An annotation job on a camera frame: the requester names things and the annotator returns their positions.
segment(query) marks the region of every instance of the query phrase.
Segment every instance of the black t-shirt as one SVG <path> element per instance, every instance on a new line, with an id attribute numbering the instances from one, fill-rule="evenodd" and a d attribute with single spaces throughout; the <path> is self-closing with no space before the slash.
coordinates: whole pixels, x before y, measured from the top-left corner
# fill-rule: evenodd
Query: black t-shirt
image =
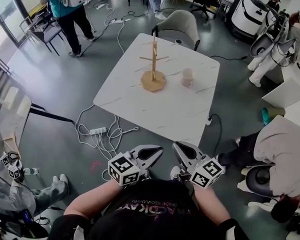
<path id="1" fill-rule="evenodd" d="M 179 182 L 145 180 L 128 186 L 96 223 L 79 215 L 55 220 L 48 240 L 72 240 L 77 226 L 86 240 L 226 239 L 235 228 L 236 238 L 248 238 L 234 219 L 217 227 L 202 214 Z"/>
<path id="2" fill-rule="evenodd" d="M 271 8 L 275 9 L 277 12 L 280 9 L 280 5 L 277 4 L 276 2 L 269 0 L 269 2 L 267 3 L 268 6 L 270 6 Z"/>

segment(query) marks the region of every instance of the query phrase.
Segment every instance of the wooden mug tree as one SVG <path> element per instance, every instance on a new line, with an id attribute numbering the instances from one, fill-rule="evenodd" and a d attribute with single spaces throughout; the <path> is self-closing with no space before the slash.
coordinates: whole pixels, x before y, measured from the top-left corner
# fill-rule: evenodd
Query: wooden mug tree
<path id="1" fill-rule="evenodd" d="M 152 42 L 152 59 L 140 57 L 140 59 L 152 61 L 152 70 L 147 71 L 141 77 L 142 87 L 150 92 L 156 92 L 162 90 L 166 84 L 165 75 L 159 71 L 156 71 L 157 61 L 166 59 L 166 57 L 157 58 L 157 45 L 155 33 L 153 33 L 153 42 Z"/>

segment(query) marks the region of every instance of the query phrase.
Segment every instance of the teal shirt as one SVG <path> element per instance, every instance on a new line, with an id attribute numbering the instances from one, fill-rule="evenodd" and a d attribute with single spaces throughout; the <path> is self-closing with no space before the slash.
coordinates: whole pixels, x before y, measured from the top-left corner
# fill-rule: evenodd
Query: teal shirt
<path id="1" fill-rule="evenodd" d="M 70 6 L 64 6 L 61 1 L 59 0 L 50 0 L 50 6 L 53 13 L 53 16 L 56 18 L 63 17 L 65 15 L 68 15 L 78 9 L 82 4 L 78 5 L 77 7 L 70 7 Z"/>

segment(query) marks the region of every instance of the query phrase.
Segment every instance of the black pants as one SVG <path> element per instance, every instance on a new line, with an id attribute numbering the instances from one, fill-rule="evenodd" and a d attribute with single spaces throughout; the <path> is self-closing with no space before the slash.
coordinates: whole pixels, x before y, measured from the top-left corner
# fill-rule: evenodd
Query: black pants
<path id="1" fill-rule="evenodd" d="M 219 155 L 219 163 L 222 166 L 231 164 L 238 167 L 265 165 L 254 157 L 254 149 L 259 131 L 248 136 L 241 137 L 239 147 L 229 153 Z"/>
<path id="2" fill-rule="evenodd" d="M 83 34 L 87 38 L 92 38 L 93 34 L 91 31 L 90 23 L 86 17 L 84 6 L 76 9 L 75 11 L 59 18 L 58 21 L 62 28 L 69 45 L 72 48 L 72 52 L 75 54 L 79 52 L 79 40 L 75 30 L 75 23 L 81 28 Z"/>

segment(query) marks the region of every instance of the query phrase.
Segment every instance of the white pants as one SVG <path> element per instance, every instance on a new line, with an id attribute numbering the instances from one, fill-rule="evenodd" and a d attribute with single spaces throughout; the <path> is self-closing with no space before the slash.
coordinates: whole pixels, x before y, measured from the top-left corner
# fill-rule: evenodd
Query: white pants
<path id="1" fill-rule="evenodd" d="M 285 55 L 279 46 L 275 46 L 266 56 L 254 58 L 248 65 L 248 69 L 254 71 L 250 76 L 250 81 L 254 84 L 260 84 L 261 78 L 270 70 L 273 70 L 277 64 L 282 64 Z"/>

